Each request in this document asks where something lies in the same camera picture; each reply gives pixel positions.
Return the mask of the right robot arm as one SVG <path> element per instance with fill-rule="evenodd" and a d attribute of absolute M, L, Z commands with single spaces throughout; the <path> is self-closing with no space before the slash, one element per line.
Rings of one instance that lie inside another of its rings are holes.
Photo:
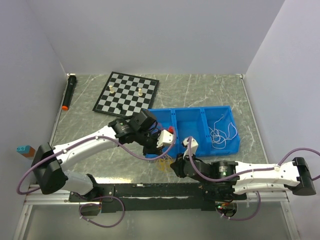
<path fill-rule="evenodd" d="M 179 154 L 170 167 L 179 178 L 196 180 L 223 200 L 254 191 L 290 191 L 296 196 L 316 194 L 309 166 L 302 157 L 276 165 L 227 160 L 205 163 Z"/>

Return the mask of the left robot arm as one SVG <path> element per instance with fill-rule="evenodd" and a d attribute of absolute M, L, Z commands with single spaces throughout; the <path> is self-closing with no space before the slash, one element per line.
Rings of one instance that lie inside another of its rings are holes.
<path fill-rule="evenodd" d="M 49 195 L 58 190 L 80 194 L 87 201 L 95 200 L 99 189 L 88 173 L 71 171 L 76 163 L 104 150 L 137 143 L 143 155 L 163 153 L 164 137 L 170 133 L 158 129 L 156 117 L 147 109 L 132 116 L 117 118 L 98 131 L 69 143 L 51 146 L 42 144 L 32 162 L 33 173 L 41 193 Z"/>

